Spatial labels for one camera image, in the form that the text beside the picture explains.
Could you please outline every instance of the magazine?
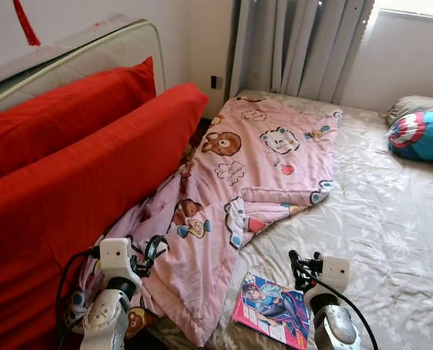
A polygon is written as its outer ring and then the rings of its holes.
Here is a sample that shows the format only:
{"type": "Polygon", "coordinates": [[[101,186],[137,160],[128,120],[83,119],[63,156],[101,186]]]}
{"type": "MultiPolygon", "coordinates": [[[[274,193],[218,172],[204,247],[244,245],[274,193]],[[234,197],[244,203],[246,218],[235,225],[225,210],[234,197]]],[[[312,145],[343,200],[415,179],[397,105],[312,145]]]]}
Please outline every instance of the magazine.
{"type": "Polygon", "coordinates": [[[295,349],[307,349],[309,314],[304,294],[248,272],[236,300],[233,321],[295,349]]]}

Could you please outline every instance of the white wall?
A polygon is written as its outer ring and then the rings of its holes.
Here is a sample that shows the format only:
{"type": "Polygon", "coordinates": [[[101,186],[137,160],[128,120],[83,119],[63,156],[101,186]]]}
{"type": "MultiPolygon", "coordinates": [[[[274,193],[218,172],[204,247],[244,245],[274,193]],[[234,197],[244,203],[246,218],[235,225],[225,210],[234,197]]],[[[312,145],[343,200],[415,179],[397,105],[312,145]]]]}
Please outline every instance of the white wall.
{"type": "MultiPolygon", "coordinates": [[[[110,15],[145,18],[157,26],[168,88],[190,80],[189,0],[22,0],[42,44],[52,44],[110,15]]],[[[12,1],[0,0],[0,65],[35,50],[27,45],[12,1]]]]}
{"type": "Polygon", "coordinates": [[[381,111],[407,95],[433,97],[433,19],[380,11],[341,104],[381,111]]]}
{"type": "Polygon", "coordinates": [[[210,96],[204,111],[215,117],[225,102],[227,59],[230,49],[233,0],[190,0],[190,79],[210,96]],[[210,77],[220,79],[210,88],[210,77]]]}

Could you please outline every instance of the window curtain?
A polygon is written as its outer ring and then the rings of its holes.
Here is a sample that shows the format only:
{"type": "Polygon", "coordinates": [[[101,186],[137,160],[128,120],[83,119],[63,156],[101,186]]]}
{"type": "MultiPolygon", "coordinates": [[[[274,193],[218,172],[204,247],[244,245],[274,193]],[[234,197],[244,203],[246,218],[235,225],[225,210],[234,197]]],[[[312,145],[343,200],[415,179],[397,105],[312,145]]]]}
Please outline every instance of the window curtain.
{"type": "Polygon", "coordinates": [[[230,97],[252,89],[337,103],[374,0],[241,0],[230,97]]]}

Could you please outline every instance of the wrinkled blanket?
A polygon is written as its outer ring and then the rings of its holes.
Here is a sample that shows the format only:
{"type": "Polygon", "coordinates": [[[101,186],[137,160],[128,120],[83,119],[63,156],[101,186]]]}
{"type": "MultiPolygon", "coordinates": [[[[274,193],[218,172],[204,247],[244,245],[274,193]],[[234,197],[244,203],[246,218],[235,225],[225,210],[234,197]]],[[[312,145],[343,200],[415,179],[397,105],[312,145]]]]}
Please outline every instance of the wrinkled blanket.
{"type": "MultiPolygon", "coordinates": [[[[129,237],[139,259],[151,238],[163,242],[132,299],[127,336],[166,315],[204,345],[239,250],[268,225],[328,195],[340,117],[341,111],[322,118],[296,113],[273,100],[238,97],[225,104],[193,159],[107,233],[129,237]]],[[[85,312],[100,283],[98,261],[90,258],[67,322],[85,312]]]]}

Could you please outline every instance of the red string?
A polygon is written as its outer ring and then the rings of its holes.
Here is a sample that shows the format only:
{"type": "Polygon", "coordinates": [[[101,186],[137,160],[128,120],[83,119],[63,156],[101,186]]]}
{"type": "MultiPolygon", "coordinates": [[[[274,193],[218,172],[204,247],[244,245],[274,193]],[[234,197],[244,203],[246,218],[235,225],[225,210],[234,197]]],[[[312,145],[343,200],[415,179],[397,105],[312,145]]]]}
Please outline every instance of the red string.
{"type": "Polygon", "coordinates": [[[19,18],[20,25],[22,26],[24,34],[26,35],[27,43],[31,46],[40,46],[40,40],[36,37],[36,34],[28,21],[26,13],[20,4],[20,0],[12,0],[12,2],[14,3],[17,18],[19,18]]]}

